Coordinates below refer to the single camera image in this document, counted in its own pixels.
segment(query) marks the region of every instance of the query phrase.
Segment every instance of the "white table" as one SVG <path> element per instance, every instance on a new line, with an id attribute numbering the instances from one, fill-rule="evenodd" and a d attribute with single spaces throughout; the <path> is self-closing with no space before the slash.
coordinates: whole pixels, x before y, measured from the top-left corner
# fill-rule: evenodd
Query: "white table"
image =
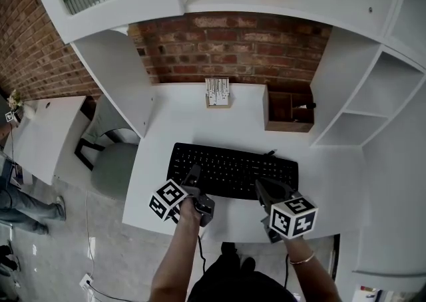
<path id="1" fill-rule="evenodd" d="M 266 87 L 232 84 L 230 109 L 207 109 L 205 84 L 156 86 L 157 102 L 146 137 L 140 141 L 124 207 L 123 223 L 173 234 L 171 220 L 160 221 L 148 208 L 151 193 L 166 181 L 176 142 L 217 146 L 276 156 L 299 164 L 299 191 L 319 207 L 315 230 L 323 237 L 359 229 L 366 208 L 363 154 L 354 148 L 312 148 L 308 135 L 264 130 Z M 268 242 L 257 201 L 211 196 L 214 219 L 200 233 L 216 241 Z"/>
<path id="2" fill-rule="evenodd" d="M 35 117 L 32 120 L 24 117 L 19 127 L 13 129 L 4 152 L 26 171 L 51 185 L 69 132 L 73 130 L 76 117 L 83 115 L 80 108 L 85 98 L 74 96 L 26 102 L 36 109 Z M 81 117 L 80 120 L 86 125 L 89 121 Z"/>

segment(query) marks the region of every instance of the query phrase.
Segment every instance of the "keyboard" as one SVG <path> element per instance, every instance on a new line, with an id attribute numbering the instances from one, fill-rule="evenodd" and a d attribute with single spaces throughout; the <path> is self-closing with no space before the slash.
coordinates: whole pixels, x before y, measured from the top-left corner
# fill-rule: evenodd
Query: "keyboard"
<path id="1" fill-rule="evenodd" d="M 298 163 L 262 154 L 225 148 L 176 143 L 168 165 L 167 179 L 181 184 L 192 165 L 201 167 L 197 183 L 202 193 L 257 200 L 254 182 L 271 178 L 298 190 Z"/>

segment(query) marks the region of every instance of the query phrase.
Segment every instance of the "hand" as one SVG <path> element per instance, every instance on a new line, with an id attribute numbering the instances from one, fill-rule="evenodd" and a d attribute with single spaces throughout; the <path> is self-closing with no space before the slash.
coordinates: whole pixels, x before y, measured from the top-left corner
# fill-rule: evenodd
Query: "hand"
<path id="1" fill-rule="evenodd" d="M 200 225 L 201 215 L 195 210 L 192 198 L 186 198 L 180 206 L 180 219 Z"/>

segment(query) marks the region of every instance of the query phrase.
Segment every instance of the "flower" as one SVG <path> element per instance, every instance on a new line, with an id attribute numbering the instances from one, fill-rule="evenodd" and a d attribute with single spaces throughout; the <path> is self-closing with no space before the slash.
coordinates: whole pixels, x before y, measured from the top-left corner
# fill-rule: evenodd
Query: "flower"
<path id="1" fill-rule="evenodd" d="M 9 98 L 7 99 L 7 104 L 11 110 L 16 110 L 18 107 L 22 107 L 23 102 L 21 100 L 21 94 L 14 89 Z"/>

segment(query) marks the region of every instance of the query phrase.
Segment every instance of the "power outlet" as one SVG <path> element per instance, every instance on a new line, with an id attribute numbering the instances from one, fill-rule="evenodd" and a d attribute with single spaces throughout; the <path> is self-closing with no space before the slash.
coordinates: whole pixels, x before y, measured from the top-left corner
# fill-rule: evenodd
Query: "power outlet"
<path id="1" fill-rule="evenodd" d="M 93 281 L 92 277 L 90 277 L 88 273 L 80 281 L 80 287 L 82 287 L 84 290 L 88 290 L 90 288 L 89 284 L 87 284 L 87 281 L 89 281 L 90 284 L 92 284 Z"/>

